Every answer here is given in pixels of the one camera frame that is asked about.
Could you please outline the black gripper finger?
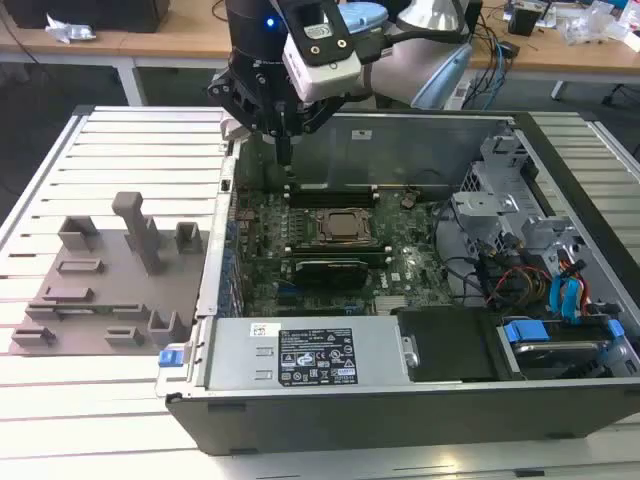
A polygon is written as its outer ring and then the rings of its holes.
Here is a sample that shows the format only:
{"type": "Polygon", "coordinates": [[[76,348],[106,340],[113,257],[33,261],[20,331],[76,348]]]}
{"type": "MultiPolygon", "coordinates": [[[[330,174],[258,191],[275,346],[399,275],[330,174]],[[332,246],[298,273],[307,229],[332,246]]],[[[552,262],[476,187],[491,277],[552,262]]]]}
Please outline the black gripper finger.
{"type": "Polygon", "coordinates": [[[342,97],[330,97],[310,104],[286,104],[282,111],[282,164],[291,164],[294,138],[317,131],[342,105],[342,97]]]}
{"type": "Polygon", "coordinates": [[[265,74],[250,74],[246,86],[235,74],[214,77],[207,88],[212,101],[223,107],[250,132],[260,132],[273,140],[275,158],[283,164],[283,125],[265,74]]]}

